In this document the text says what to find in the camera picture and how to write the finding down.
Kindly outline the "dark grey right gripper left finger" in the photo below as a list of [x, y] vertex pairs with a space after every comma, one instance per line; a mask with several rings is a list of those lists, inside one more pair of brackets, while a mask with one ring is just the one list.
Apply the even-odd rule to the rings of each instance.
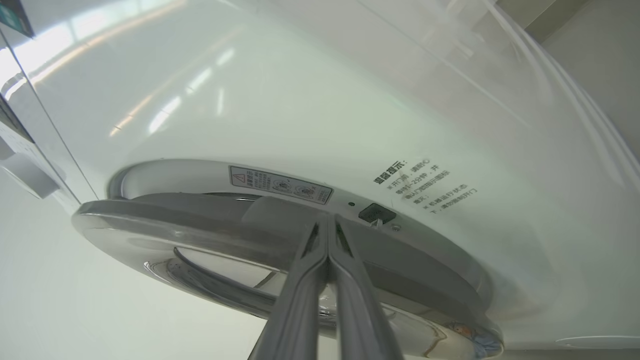
[[317, 359], [319, 299], [329, 282], [327, 226], [327, 217], [320, 216], [302, 238], [250, 360]]

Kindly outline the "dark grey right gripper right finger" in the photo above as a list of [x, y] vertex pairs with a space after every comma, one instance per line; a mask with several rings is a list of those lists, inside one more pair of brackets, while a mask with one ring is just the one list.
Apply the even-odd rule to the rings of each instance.
[[343, 218], [328, 219], [328, 267], [337, 296], [341, 360], [402, 360], [403, 354]]

